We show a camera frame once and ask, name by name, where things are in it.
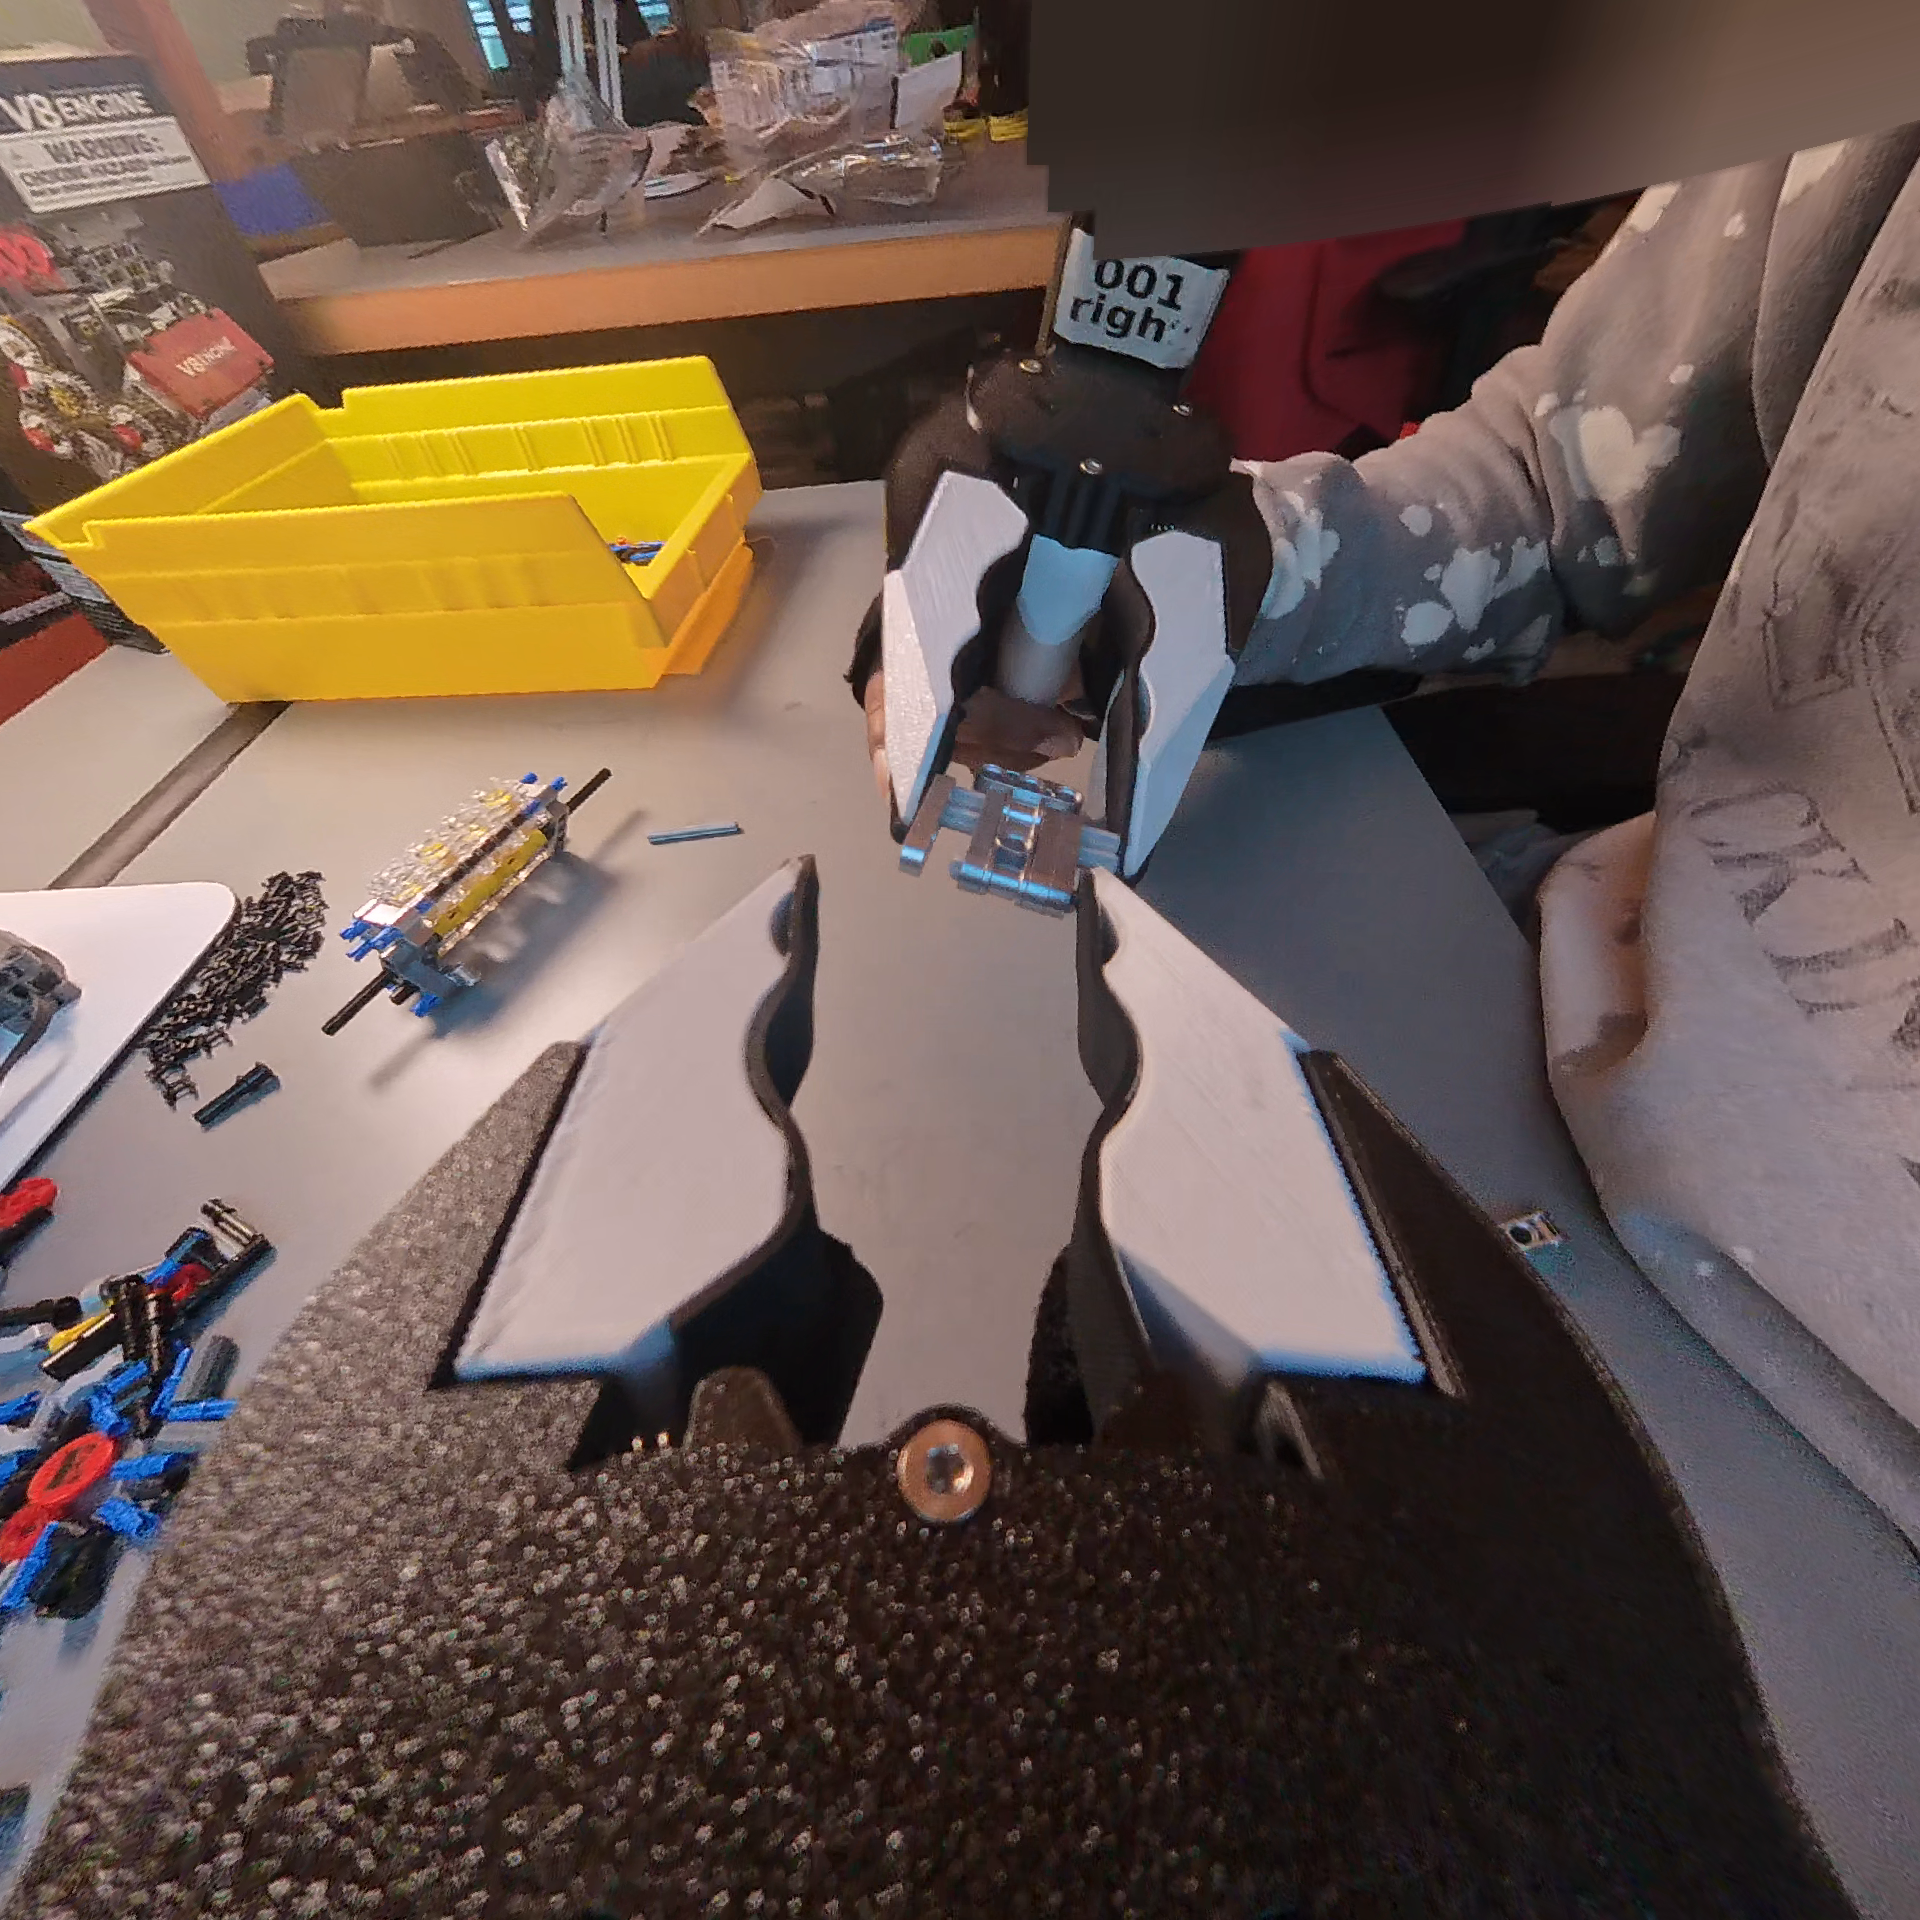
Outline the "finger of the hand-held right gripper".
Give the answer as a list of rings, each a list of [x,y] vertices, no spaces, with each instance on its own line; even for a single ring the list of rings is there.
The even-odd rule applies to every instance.
[[[1179,808],[1231,685],[1224,561],[1218,542],[1158,532],[1134,546],[1109,593],[1119,678],[1092,761],[1100,822],[1136,880]]]
[[[995,481],[947,472],[880,589],[880,721],[892,828],[907,830],[951,754],[970,693],[955,688],[983,641],[990,572],[1023,554],[1026,516]]]

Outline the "light wooden beam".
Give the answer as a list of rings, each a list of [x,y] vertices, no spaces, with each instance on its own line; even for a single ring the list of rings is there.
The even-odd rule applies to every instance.
[[[493,234],[432,256],[341,240],[262,276],[304,350],[349,357],[1016,293],[1048,280],[1061,228],[1051,211],[999,211],[730,243],[631,232],[528,249]]]

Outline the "clear plastic bags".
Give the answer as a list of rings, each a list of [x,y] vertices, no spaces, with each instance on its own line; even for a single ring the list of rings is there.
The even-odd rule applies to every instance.
[[[708,30],[707,89],[642,128],[566,72],[532,126],[484,147],[503,222],[525,246],[606,232],[714,192],[703,234],[917,211],[960,158],[973,57],[951,34],[911,56],[911,4],[815,4],[747,33]]]

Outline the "pile of blue brick pieces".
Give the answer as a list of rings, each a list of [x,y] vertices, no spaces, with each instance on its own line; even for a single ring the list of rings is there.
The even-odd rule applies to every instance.
[[[229,1299],[274,1254],[221,1198],[146,1266],[5,1302],[3,1618],[83,1620],[234,1416]]]

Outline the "grey desk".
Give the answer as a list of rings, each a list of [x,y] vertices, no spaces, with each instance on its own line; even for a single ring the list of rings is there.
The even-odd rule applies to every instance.
[[[576,860],[487,931],[495,976],[444,1028],[372,1008],[333,934],[203,1084],[278,1091],[200,1132],[128,1064],[50,1141],[39,1297],[155,1257],[211,1195],[277,1260],[237,1300],[264,1349],[419,1176],[792,854],[822,884],[800,1091],[818,1206],[884,1308],[847,1416],[867,1444],[938,1402],[1008,1433],[1031,1317],[1071,1225],[1096,1099],[1074,1045],[1071,925],[895,866],[843,673],[880,581],[880,491],[767,494],[754,579],[707,669],[644,693],[311,704],[214,729],[175,661],[112,653],[5,725],[27,803],[5,889],[317,870],[333,915],[487,778],[611,784]],[[653,828],[743,836],[650,849]],[[1551,1213],[1551,1277],[1664,1452],[1734,1604],[1799,1793],[1867,1915],[1916,1915],[1916,1564],[1906,1540],[1645,1286],[1603,1227],[1544,1085],[1532,949],[1374,712],[1202,757],[1143,897],[1383,1104],[1495,1216]]]

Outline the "grey brick beam assembly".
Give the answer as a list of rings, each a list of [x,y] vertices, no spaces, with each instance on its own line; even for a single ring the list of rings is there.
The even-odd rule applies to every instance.
[[[1086,830],[1076,788],[990,763],[970,784],[952,774],[928,781],[903,834],[898,866],[924,873],[942,834],[955,832],[966,841],[951,864],[963,892],[1059,918],[1074,906]]]

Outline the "large yellow parts bin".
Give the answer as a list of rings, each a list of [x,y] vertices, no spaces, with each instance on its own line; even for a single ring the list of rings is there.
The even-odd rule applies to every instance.
[[[752,576],[714,364],[294,396],[31,521],[229,704],[639,690]]]

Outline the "person's right forearm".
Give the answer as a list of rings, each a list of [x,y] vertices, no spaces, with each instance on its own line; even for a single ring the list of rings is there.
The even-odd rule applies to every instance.
[[[1763,276],[1791,165],[1651,188],[1533,346],[1407,438],[1246,464],[1272,572],[1236,685],[1506,669],[1734,555],[1768,458]]]

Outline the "printed product box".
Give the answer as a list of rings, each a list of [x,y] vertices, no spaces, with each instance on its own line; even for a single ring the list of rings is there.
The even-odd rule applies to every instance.
[[[27,520],[301,385],[277,302],[143,64],[5,52],[5,549],[50,563],[110,642],[160,653]]]

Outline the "yellow and clear brick model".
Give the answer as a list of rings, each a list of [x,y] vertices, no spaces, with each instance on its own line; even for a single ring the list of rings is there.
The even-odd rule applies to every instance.
[[[579,786],[540,774],[484,784],[403,851],[341,931],[349,961],[370,974],[319,1030],[335,1038],[376,1000],[429,1017],[469,993],[475,974],[463,947],[566,851],[572,817],[607,780],[611,768],[600,768]]]

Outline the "pile of black brick pins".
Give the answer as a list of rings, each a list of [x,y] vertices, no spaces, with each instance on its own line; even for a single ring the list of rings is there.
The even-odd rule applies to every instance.
[[[192,1064],[234,1041],[290,974],[319,953],[327,901],[319,870],[278,870],[243,898],[231,924],[138,1038],[146,1077],[174,1110],[197,1092]]]

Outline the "grey orange toy motor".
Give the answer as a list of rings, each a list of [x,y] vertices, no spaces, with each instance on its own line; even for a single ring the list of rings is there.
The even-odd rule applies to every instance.
[[[79,997],[79,984],[52,950],[3,931],[3,1080],[26,1064],[52,1019]]]

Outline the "white paper sheet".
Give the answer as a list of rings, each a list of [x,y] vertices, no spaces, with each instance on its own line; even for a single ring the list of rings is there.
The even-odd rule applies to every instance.
[[[3,925],[79,984],[3,1088],[3,1186],[26,1172],[231,924],[216,880],[66,886],[3,897]]]

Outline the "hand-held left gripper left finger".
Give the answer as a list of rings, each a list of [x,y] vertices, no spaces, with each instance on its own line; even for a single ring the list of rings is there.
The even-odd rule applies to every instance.
[[[590,1036],[451,1347],[463,1382],[582,1377],[682,1437],[699,1380],[754,1370],[839,1441],[880,1289],[826,1234],[792,1115],[820,953],[792,858]]]

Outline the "red cabinet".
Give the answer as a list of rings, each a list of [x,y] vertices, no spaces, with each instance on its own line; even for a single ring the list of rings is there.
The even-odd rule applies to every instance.
[[[1191,369],[1191,402],[1240,464],[1390,445],[1431,408],[1444,346],[1378,282],[1462,222],[1248,249]]]

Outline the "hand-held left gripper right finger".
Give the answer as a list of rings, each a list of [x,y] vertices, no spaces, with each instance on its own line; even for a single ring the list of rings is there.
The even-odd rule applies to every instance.
[[[1236,1443],[1268,1378],[1427,1385],[1307,1043],[1115,875],[1086,875],[1074,917],[1100,1118],[1064,1300],[1094,1432],[1171,1394]]]

